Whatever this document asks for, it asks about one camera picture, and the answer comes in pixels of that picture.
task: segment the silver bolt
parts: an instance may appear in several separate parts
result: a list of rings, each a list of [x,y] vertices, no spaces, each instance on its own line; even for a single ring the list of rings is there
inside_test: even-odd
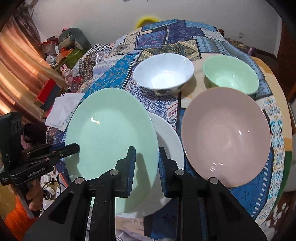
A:
[[[211,182],[212,184],[217,184],[219,181],[218,181],[217,178],[215,178],[215,177],[211,177],[211,178],[210,178],[210,182]]]
[[[112,169],[111,171],[110,171],[110,174],[112,175],[112,176],[115,176],[115,175],[117,175],[119,173],[119,171],[117,170],[117,169]]]
[[[177,169],[177,170],[175,171],[175,173],[176,173],[177,175],[179,175],[179,176],[182,176],[182,175],[184,174],[184,171],[183,171],[182,169]]]
[[[75,183],[76,183],[76,184],[81,184],[81,183],[83,183],[83,182],[84,182],[84,180],[83,180],[82,177],[78,177],[78,178],[75,179]]]

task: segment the patchwork tablecloth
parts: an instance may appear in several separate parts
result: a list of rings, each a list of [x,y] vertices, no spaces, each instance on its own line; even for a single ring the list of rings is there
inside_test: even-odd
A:
[[[160,53],[181,54],[193,62],[197,83],[193,88],[196,91],[194,90],[190,95],[182,93],[179,96],[156,96],[152,91],[144,89],[134,82],[133,71],[137,64]],[[164,118],[181,137],[182,118],[186,106],[194,98],[194,93],[198,94],[206,90],[206,86],[199,85],[201,83],[200,78],[203,75],[200,70],[201,63],[213,54],[235,56],[241,59],[252,67],[259,78],[258,92],[251,97],[268,117],[271,128],[270,154],[261,173],[254,180],[229,190],[258,225],[261,225],[271,213],[274,204],[281,195],[280,187],[284,166],[285,162],[291,162],[292,148],[286,150],[288,155],[285,158],[283,136],[285,127],[283,127],[282,112],[262,72],[263,67],[259,67],[250,56],[229,44],[215,27],[191,21],[168,20],[138,28],[121,37],[116,43],[96,45],[73,68],[75,83],[73,89],[85,93],[81,100],[83,101],[90,94],[100,89],[122,88],[133,94],[147,111]],[[64,141],[65,136],[66,132],[54,128],[49,128],[47,132],[47,140],[50,143],[60,143]],[[58,165],[58,170],[69,182],[70,179],[63,162]],[[185,170],[193,176],[198,175],[192,169],[186,157]],[[145,217],[144,227],[145,220],[147,222],[150,220],[149,228],[144,231],[145,235],[155,239],[174,238],[177,220],[176,200],[170,201],[164,208],[150,217]],[[203,231],[203,235],[204,238],[207,238],[205,231]]]

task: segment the orange curtain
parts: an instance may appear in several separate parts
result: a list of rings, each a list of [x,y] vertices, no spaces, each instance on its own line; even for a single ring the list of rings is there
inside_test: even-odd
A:
[[[0,115],[19,111],[24,123],[40,125],[43,110],[34,101],[50,78],[66,87],[62,76],[40,57],[11,17],[0,32]]]

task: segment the stack of white napkins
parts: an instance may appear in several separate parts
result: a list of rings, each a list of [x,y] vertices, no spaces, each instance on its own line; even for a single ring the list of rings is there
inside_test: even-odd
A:
[[[83,96],[84,93],[65,93],[56,98],[52,110],[46,118],[45,125],[65,131],[68,125],[67,117],[76,109]]]

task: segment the human hand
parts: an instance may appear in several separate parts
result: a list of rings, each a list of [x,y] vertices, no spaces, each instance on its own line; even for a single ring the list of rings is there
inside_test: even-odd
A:
[[[43,190],[40,186],[40,182],[38,179],[33,180],[30,182],[31,187],[29,188],[29,191],[26,194],[26,199],[31,200],[29,204],[29,209],[32,211],[38,211],[42,208],[42,202],[43,202]],[[15,185],[10,185],[11,191],[13,194],[17,194]]]

